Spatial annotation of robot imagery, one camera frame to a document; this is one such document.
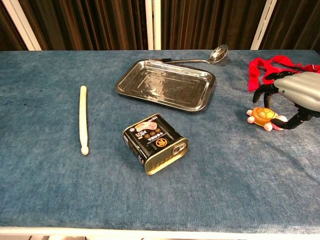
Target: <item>drumstick tip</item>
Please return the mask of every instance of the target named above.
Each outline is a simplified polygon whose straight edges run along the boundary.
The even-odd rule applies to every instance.
[[[89,148],[88,148],[87,146],[83,146],[83,147],[81,148],[81,152],[82,152],[83,155],[88,155],[88,153],[89,153]]]

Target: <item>stainless steel tray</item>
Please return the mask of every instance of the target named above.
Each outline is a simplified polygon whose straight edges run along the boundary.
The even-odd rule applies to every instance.
[[[115,84],[115,91],[196,112],[203,109],[216,78],[207,71],[156,60],[136,62]]]

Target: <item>toy turtle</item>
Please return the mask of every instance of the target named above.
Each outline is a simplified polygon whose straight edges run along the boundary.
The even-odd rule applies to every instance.
[[[257,124],[263,127],[266,131],[283,130],[282,128],[274,125],[270,122],[271,119],[280,119],[283,122],[287,122],[288,119],[285,116],[278,115],[274,111],[266,107],[255,107],[253,110],[246,111],[249,115],[247,121],[250,124]]]

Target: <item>black can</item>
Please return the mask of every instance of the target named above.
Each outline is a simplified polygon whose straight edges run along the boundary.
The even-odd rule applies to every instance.
[[[189,143],[160,114],[127,127],[123,131],[123,139],[148,175],[181,158],[187,152]]]

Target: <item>white drumstick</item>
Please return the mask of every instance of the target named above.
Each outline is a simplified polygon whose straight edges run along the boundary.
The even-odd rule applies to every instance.
[[[87,88],[81,86],[79,101],[79,135],[81,143],[81,152],[83,155],[89,153],[88,132],[87,132]]]

